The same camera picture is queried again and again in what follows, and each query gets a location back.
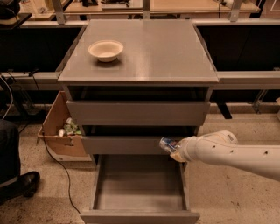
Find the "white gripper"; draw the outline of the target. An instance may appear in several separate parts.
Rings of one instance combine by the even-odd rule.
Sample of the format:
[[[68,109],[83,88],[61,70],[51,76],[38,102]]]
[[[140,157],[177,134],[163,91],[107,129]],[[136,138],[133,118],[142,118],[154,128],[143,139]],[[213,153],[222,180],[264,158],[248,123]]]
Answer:
[[[196,155],[196,136],[189,136],[182,139],[180,143],[179,152],[173,152],[170,156],[177,162],[184,163],[185,161],[192,162],[198,159]]]

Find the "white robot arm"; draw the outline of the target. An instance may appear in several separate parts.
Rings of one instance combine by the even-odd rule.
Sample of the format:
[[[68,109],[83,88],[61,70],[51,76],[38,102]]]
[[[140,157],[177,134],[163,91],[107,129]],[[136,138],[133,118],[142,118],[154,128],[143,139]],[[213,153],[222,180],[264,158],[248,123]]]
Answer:
[[[171,157],[178,162],[230,166],[280,181],[279,145],[238,144],[236,136],[226,130],[184,138]]]

